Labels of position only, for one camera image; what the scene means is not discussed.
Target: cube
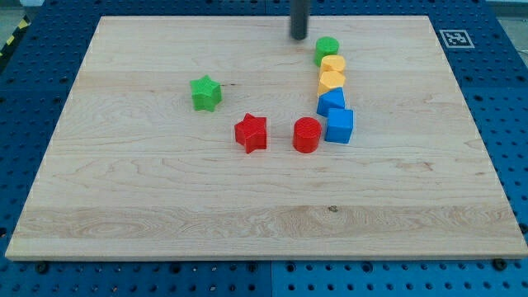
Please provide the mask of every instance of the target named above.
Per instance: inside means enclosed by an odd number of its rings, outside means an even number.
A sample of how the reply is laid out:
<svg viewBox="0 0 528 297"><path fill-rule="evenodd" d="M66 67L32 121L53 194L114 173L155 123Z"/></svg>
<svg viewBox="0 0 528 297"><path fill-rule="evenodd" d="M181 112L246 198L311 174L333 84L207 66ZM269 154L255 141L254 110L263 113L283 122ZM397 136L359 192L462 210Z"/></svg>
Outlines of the cube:
<svg viewBox="0 0 528 297"><path fill-rule="evenodd" d="M328 116L328 109L330 108L345 109L345 94L343 93L342 87L326 92L319 97L317 114L320 116Z"/></svg>
<svg viewBox="0 0 528 297"><path fill-rule="evenodd" d="M353 110L339 108L330 108L328 110L327 133L324 135L325 141L348 144L353 129Z"/></svg>

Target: green block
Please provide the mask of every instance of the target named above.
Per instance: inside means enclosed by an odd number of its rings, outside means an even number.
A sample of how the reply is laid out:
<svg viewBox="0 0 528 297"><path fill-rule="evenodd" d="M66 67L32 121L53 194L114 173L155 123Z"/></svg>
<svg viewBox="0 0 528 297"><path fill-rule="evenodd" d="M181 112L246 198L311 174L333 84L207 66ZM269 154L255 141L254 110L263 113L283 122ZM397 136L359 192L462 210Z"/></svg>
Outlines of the green block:
<svg viewBox="0 0 528 297"><path fill-rule="evenodd" d="M339 51L339 42L332 37L321 37L317 40L315 43L315 58L313 58L313 62L320 67L321 66L321 60L324 58L324 56L328 56L330 54L337 54Z"/></svg>
<svg viewBox="0 0 528 297"><path fill-rule="evenodd" d="M209 75L191 81L191 96L195 111L215 111L215 107L222 101L220 84L211 80Z"/></svg>

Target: blue pegboard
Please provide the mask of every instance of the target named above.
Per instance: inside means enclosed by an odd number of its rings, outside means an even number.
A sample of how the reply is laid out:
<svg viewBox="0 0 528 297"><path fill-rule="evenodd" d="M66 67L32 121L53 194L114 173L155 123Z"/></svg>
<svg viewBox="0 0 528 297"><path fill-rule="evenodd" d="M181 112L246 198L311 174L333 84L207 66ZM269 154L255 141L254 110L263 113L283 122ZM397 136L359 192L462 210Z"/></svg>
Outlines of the blue pegboard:
<svg viewBox="0 0 528 297"><path fill-rule="evenodd" d="M100 16L287 15L286 0L49 0L0 76L3 255ZM482 0L314 0L317 15L427 15L507 198L528 231L528 71ZM13 263L0 296L528 295L528 261Z"/></svg>

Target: yellow hexagon block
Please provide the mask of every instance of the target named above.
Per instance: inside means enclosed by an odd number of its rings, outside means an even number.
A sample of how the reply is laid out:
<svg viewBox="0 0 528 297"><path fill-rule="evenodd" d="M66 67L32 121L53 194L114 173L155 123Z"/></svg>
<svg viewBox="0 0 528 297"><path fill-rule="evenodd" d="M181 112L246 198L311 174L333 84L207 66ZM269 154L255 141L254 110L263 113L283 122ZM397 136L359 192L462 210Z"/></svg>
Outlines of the yellow hexagon block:
<svg viewBox="0 0 528 297"><path fill-rule="evenodd" d="M335 88L343 87L345 84L345 76L338 71L325 71L321 74L319 79L319 87L317 89L317 96L323 95Z"/></svg>
<svg viewBox="0 0 528 297"><path fill-rule="evenodd" d="M331 54L328 56L325 56L321 60L321 68L319 69L319 77L323 72L326 71L337 71L341 74L344 74L345 67L347 66L347 62L345 62L345 58L343 56L340 56L338 54Z"/></svg>

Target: cutting board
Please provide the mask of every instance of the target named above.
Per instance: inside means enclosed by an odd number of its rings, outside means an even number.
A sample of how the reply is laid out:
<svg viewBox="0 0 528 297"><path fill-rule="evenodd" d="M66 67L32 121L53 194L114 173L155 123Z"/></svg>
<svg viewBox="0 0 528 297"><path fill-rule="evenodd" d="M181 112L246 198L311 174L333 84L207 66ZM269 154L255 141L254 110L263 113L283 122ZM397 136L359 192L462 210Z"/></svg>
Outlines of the cutting board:
<svg viewBox="0 0 528 297"><path fill-rule="evenodd" d="M316 115L317 38L346 58L349 144ZM190 80L222 85L194 111ZM246 154L233 126L267 118ZM476 259L528 254L426 16L104 16L32 185L16 261Z"/></svg>

